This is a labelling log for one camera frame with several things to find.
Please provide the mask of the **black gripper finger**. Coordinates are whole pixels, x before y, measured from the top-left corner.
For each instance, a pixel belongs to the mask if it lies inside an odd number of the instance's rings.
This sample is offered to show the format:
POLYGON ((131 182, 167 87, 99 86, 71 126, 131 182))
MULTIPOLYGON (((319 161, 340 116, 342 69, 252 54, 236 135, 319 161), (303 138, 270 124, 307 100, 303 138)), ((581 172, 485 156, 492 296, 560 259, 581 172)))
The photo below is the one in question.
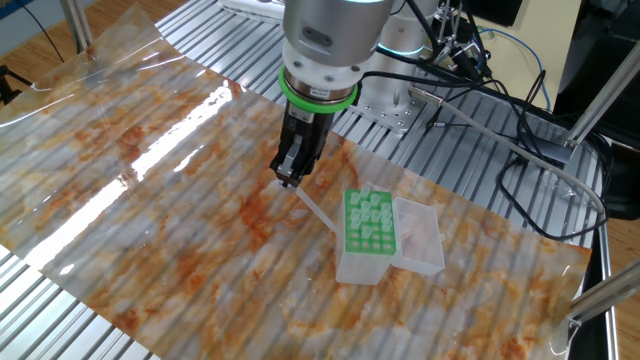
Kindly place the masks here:
POLYGON ((282 140, 278 146, 275 158, 270 164, 275 176, 284 187, 298 187, 300 175, 300 160, 303 155, 303 139, 293 137, 291 142, 282 140))
POLYGON ((294 185, 298 186, 303 178, 310 174, 316 161, 315 145, 305 142, 294 160, 294 185))

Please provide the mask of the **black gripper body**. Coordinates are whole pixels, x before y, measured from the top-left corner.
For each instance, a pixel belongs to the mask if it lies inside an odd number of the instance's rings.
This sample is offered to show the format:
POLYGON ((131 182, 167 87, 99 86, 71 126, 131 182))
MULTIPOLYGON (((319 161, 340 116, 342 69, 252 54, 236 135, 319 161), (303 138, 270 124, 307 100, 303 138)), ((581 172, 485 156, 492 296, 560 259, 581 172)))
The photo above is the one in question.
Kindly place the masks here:
POLYGON ((333 114, 308 113, 287 104, 277 158, 283 160, 296 136, 302 138, 296 160, 316 160, 326 142, 326 137, 333 123, 333 114))

